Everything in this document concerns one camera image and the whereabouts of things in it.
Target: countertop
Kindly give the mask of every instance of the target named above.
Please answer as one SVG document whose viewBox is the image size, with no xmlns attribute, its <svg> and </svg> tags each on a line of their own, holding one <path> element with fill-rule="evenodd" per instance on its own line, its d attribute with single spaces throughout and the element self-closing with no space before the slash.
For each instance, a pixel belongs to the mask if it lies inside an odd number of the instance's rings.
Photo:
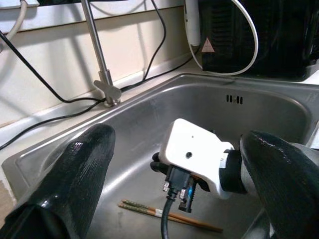
<svg viewBox="0 0 319 239">
<path fill-rule="evenodd" d="M 168 74 L 165 74 L 161 77 L 155 78 L 154 80 L 151 80 L 139 87 L 136 87 L 132 90 L 129 90 L 122 95 L 122 102 L 130 99 L 133 96 L 136 96 L 140 94 L 141 92 L 144 92 L 174 76 L 177 76 L 182 73 L 196 73 L 196 74 L 204 74 L 201 72 L 201 70 L 193 63 L 190 62 L 186 64 L 185 66 L 181 67 L 180 69 L 177 69 L 173 72 L 170 72 Z M 319 84 L 319 72 L 314 73 L 310 78 L 303 81 L 303 83 L 306 84 Z M 16 154 L 17 152 L 28 148 L 38 142 L 41 142 L 45 140 L 46 138 L 53 136 L 57 133 L 60 133 L 71 126 L 74 126 L 86 119 L 89 119 L 106 109 L 103 107 L 93 109 L 92 111 L 75 117 L 71 119 L 62 120 L 59 122 L 51 123 L 50 125 L 44 126 L 40 129 L 37 129 L 36 133 L 29 134 L 26 137 L 23 137 L 22 139 L 16 141 L 12 145 L 8 146 L 7 148 L 0 151 L 0 165 L 10 156 Z M 12 192 L 10 191 L 9 183 L 7 182 L 2 168 L 0 168 L 0 227 L 3 224 L 3 220 L 5 216 L 10 212 L 13 205 L 15 203 L 15 199 L 12 196 Z"/>
</svg>

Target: chopstick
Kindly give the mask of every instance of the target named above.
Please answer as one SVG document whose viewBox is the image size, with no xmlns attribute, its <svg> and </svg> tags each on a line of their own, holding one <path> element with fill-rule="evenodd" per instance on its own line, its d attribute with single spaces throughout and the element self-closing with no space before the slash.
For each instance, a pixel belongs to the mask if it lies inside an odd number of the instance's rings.
<svg viewBox="0 0 319 239">
<path fill-rule="evenodd" d="M 155 216 L 155 217 L 159 217 L 159 218 L 161 217 L 161 212 L 162 212 L 162 210 L 160 210 L 160 209 L 148 207 L 148 206 L 145 206 L 143 204 L 135 203 L 135 202 L 132 202 L 129 200 L 122 200 L 122 202 L 119 203 L 118 206 L 121 208 L 125 208 L 128 210 L 132 210 L 135 212 L 139 212 L 139 213 L 143 213 L 143 214 L 147 214 L 147 215 L 151 215 L 151 216 Z M 191 219 L 191 218 L 188 218 L 188 217 L 185 217 L 185 216 L 182 216 L 179 214 L 175 214 L 175 213 L 169 213 L 168 219 L 170 221 L 195 226 L 198 228 L 207 229 L 207 230 L 210 230 L 213 232 L 218 232 L 218 233 L 223 232 L 222 228 L 217 228 L 217 227 L 214 227 L 210 224 L 203 223 L 203 222 L 197 221 L 195 219 Z"/>
</svg>

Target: white cable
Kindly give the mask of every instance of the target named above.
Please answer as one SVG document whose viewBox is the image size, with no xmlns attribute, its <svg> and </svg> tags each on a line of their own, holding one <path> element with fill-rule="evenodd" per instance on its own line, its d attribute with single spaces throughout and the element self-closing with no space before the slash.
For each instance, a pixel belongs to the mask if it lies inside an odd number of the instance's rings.
<svg viewBox="0 0 319 239">
<path fill-rule="evenodd" d="M 254 50 L 254 55 L 253 58 L 251 59 L 250 63 L 242 70 L 240 71 L 236 71 L 236 72 L 230 72 L 230 73 L 219 73 L 219 72 L 210 72 L 207 71 L 207 73 L 216 75 L 216 76 L 235 76 L 235 75 L 239 75 L 241 73 L 244 73 L 245 71 L 247 71 L 256 61 L 257 55 L 258 55 L 258 48 L 259 48 L 259 41 L 258 41 L 258 34 L 257 34 L 257 30 L 255 27 L 255 24 L 253 22 L 253 20 L 251 19 L 249 13 L 246 11 L 246 9 L 244 8 L 244 6 L 238 1 L 238 0 L 231 0 L 239 9 L 240 11 L 244 14 L 245 18 L 248 21 L 248 24 L 253 32 L 253 36 L 254 36 L 254 42 L 255 42 L 255 50 Z M 186 14 L 185 14 L 185 10 L 184 10 L 184 21 L 186 24 Z M 187 40 L 188 40 L 188 34 L 187 34 L 187 27 L 185 26 L 185 30 L 186 30 L 186 36 L 187 36 Z M 199 61 L 197 60 L 193 48 L 190 44 L 189 45 L 189 49 L 190 52 L 196 62 L 196 64 L 199 66 L 200 69 L 203 69 L 202 65 L 199 63 Z"/>
<path fill-rule="evenodd" d="M 26 14 L 26 10 L 28 8 L 28 4 L 26 3 L 25 0 L 21 0 L 20 1 L 21 4 L 21 9 L 20 9 L 20 14 L 17 18 L 17 20 L 15 21 L 15 24 L 13 25 L 12 29 L 10 30 L 10 32 L 6 35 L 6 37 L 11 40 L 13 38 L 13 36 L 19 31 L 24 18 L 25 18 L 25 14 Z M 0 43 L 0 53 L 3 50 L 3 44 Z"/>
</svg>

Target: warning label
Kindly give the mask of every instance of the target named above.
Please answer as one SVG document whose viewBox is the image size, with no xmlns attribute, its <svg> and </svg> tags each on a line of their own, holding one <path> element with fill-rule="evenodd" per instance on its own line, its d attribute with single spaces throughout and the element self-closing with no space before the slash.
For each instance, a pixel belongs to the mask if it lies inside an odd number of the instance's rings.
<svg viewBox="0 0 319 239">
<path fill-rule="evenodd" d="M 204 43 L 203 49 L 201 52 L 215 52 L 212 44 L 210 43 L 209 39 L 206 38 L 206 41 Z"/>
</svg>

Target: stainless steel sink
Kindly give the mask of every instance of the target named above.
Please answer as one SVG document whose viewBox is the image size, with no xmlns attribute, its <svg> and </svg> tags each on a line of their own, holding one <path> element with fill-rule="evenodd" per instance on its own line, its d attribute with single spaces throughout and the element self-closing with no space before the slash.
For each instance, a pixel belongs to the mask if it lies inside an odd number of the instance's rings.
<svg viewBox="0 0 319 239">
<path fill-rule="evenodd" d="M 3 163 L 17 197 L 34 184 L 63 151 L 67 141 L 98 122 L 116 131 L 114 158 L 87 238 L 160 238 L 160 220 L 118 208 L 130 199 L 162 208 L 164 176 L 149 167 L 169 124 L 183 118 L 213 130 L 238 147 L 252 129 L 306 143 L 319 119 L 319 87 L 240 78 L 180 75 L 86 122 L 28 148 Z M 177 210 L 178 203 L 173 205 Z M 224 228 L 223 234 L 169 223 L 171 238 L 239 239 L 260 211 L 258 199 L 234 195 L 227 201 L 197 189 L 187 215 Z"/>
</svg>

